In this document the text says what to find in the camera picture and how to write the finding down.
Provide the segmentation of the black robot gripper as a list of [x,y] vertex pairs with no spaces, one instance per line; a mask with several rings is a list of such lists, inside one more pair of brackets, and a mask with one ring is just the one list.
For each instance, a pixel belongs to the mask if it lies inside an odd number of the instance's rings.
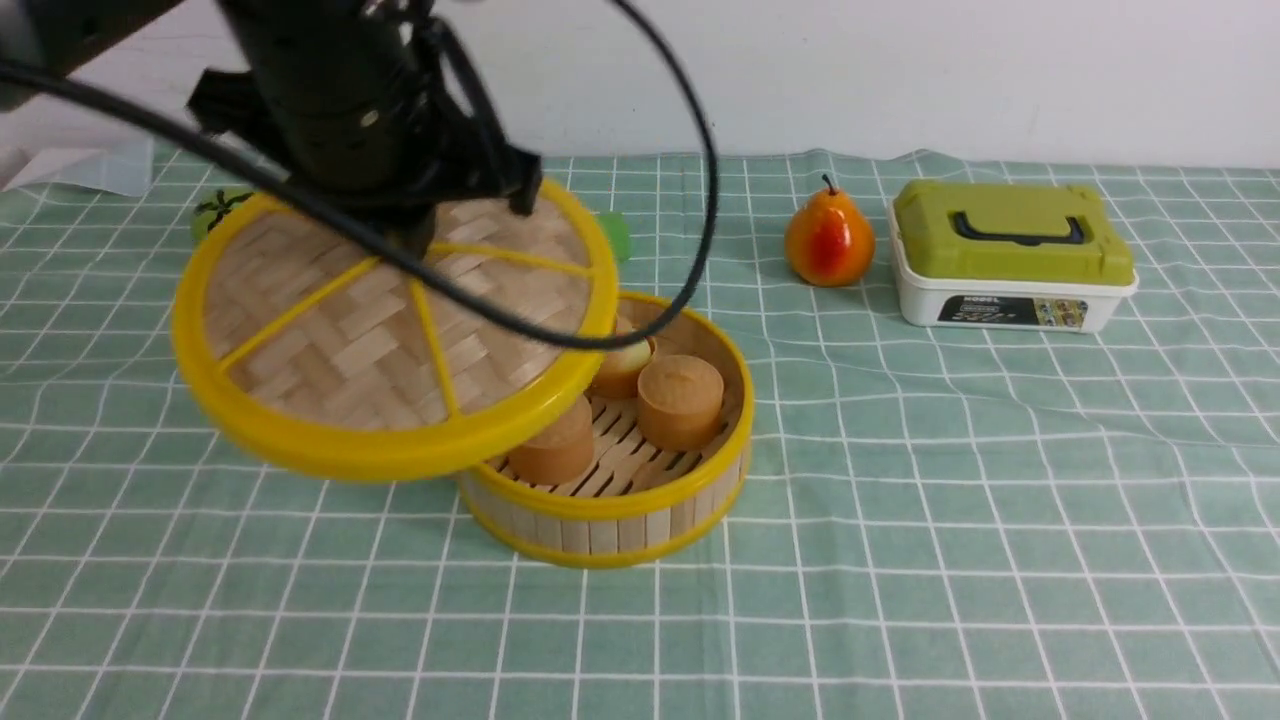
[[513,146],[460,37],[430,1],[223,1],[248,63],[206,70],[188,109],[425,259],[440,202],[531,217],[541,160]]

